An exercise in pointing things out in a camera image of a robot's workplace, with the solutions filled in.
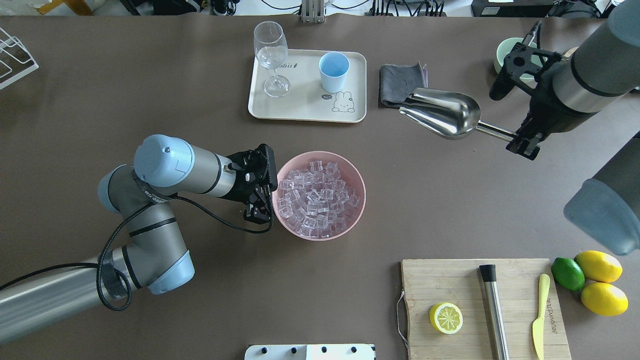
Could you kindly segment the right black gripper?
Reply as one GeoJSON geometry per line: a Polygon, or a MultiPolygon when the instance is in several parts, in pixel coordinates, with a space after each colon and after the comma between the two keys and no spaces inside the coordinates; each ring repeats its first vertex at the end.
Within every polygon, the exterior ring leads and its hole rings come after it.
{"type": "Polygon", "coordinates": [[[530,96],[529,110],[514,133],[491,131],[491,135],[510,141],[506,150],[535,160],[540,147],[551,133],[563,131],[563,104],[553,91],[553,75],[563,59],[560,53],[517,42],[503,56],[503,64],[489,90],[489,97],[500,101],[515,87],[530,96]]]}

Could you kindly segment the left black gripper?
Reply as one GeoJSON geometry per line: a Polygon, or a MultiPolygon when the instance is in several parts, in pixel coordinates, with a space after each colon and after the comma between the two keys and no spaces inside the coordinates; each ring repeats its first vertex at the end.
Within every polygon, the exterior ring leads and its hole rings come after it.
{"type": "Polygon", "coordinates": [[[235,171],[231,189],[222,199],[246,204],[243,219],[249,223],[271,223],[271,193],[278,189],[274,150],[260,144],[253,150],[236,152],[227,157],[235,171]]]}

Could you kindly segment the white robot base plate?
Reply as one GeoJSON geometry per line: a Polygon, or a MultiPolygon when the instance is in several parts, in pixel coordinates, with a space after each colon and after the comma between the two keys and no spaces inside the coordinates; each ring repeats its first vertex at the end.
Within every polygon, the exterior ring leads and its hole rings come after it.
{"type": "Polygon", "coordinates": [[[245,360],[375,360],[374,344],[256,344],[247,348],[245,360]]]}

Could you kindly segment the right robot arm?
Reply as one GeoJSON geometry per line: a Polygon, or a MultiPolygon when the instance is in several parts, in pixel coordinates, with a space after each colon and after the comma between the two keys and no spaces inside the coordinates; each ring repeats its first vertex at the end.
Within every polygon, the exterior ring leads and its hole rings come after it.
{"type": "MultiPolygon", "coordinates": [[[[626,0],[574,53],[517,43],[489,96],[499,101],[514,87],[530,95],[529,111],[507,150],[531,160],[552,133],[569,132],[640,82],[640,3],[626,0]]],[[[634,135],[565,205],[564,216],[615,255],[639,248],[639,135],[634,135]]]]}

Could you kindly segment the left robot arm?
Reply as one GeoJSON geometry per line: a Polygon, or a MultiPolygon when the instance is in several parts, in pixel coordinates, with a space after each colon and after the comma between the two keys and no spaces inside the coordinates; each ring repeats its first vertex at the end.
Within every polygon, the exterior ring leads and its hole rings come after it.
{"type": "Polygon", "coordinates": [[[274,223],[277,190],[274,151],[222,156],[178,137],[154,134],[131,165],[121,165],[98,185],[98,198],[123,221],[94,259],[39,269],[1,287],[1,343],[103,305],[125,310],[137,289],[160,295],[192,280],[195,268],[171,207],[192,204],[181,192],[242,203],[245,221],[274,223]]]}

